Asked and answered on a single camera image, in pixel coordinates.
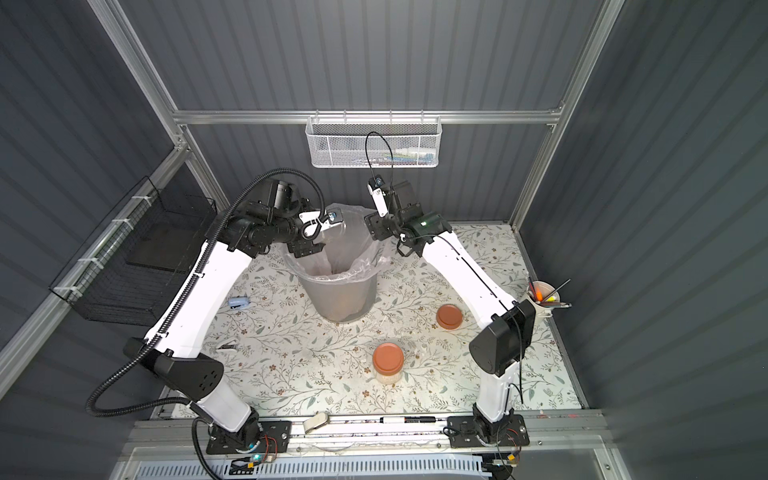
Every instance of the pen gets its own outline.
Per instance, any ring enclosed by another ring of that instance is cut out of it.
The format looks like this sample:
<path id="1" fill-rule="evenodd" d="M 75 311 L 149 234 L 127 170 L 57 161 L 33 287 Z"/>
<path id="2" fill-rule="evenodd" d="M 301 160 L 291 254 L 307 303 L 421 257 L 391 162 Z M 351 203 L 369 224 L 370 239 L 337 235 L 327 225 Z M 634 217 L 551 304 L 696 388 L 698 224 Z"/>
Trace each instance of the pen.
<path id="1" fill-rule="evenodd" d="M 420 416 L 420 417 L 382 417 L 379 423 L 435 423 L 437 419 L 435 417 Z"/>

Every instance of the orange jar lid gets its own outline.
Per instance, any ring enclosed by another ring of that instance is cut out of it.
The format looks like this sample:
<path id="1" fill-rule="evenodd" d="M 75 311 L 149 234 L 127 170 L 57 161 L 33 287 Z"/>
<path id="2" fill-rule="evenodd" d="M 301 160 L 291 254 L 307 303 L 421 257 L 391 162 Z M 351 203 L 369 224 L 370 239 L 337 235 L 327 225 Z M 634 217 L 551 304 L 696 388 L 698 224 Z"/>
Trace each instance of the orange jar lid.
<path id="1" fill-rule="evenodd" d="M 382 343 L 373 351 L 373 368 L 382 375 L 395 375 L 406 358 L 394 343 Z"/>
<path id="2" fill-rule="evenodd" d="M 464 315 L 456 305 L 446 303 L 437 309 L 437 323 L 446 330 L 457 329 L 463 319 Z"/>

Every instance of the vent grille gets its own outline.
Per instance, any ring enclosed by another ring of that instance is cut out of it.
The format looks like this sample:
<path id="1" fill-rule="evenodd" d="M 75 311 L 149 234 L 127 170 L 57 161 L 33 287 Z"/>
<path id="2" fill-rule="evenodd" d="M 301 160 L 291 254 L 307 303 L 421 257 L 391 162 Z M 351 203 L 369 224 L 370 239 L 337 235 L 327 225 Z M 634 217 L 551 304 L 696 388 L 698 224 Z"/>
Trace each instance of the vent grille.
<path id="1" fill-rule="evenodd" d="M 274 463 L 259 465 L 252 475 L 228 475 L 231 460 L 209 460 L 211 468 L 222 478 L 337 478 L 380 475 L 463 475 L 487 478 L 480 457 L 457 454 L 383 455 L 350 457 L 278 458 Z M 168 480 L 204 480 L 208 476 L 195 460 L 174 462 L 142 462 L 136 480 L 164 478 Z"/>

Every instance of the black wire basket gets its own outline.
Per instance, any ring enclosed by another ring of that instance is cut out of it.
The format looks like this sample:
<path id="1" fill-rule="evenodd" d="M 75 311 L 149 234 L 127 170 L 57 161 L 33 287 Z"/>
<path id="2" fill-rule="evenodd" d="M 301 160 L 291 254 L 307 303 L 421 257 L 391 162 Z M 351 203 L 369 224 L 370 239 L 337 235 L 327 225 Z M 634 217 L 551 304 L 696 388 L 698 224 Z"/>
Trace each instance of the black wire basket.
<path id="1" fill-rule="evenodd" d="M 108 223 L 95 250 L 84 245 L 86 257 L 73 257 L 75 270 L 65 267 L 49 289 L 87 320 L 153 326 L 194 268 L 217 211 L 211 199 L 154 187 L 131 199 L 135 208 Z"/>

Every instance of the table surface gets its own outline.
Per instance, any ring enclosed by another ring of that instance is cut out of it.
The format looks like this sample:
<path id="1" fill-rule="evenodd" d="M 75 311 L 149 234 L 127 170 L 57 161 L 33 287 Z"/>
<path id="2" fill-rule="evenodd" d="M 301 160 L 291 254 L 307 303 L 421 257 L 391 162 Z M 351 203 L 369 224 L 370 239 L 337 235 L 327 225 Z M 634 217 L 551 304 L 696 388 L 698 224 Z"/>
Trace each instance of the table surface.
<path id="1" fill-rule="evenodd" d="M 458 225 L 455 231 L 485 272 L 515 298 L 528 272 L 507 225 Z M 379 274 L 373 308 L 350 323 L 332 323 L 314 309 L 278 249 L 257 257 L 229 297 L 248 296 L 244 310 L 220 310 L 203 351 L 219 359 L 233 387 L 262 416 L 467 412 L 479 389 L 480 369 L 468 343 L 478 327 L 445 279 L 416 256 L 395 255 Z M 437 309 L 452 303 L 461 327 L 445 330 Z M 216 349 L 235 339 L 237 349 Z M 403 378 L 393 386 L 375 379 L 373 350 L 383 342 L 405 353 Z M 515 410 L 579 409 L 548 321 L 537 319 L 523 361 L 523 400 Z M 176 406 L 174 418 L 194 416 Z"/>

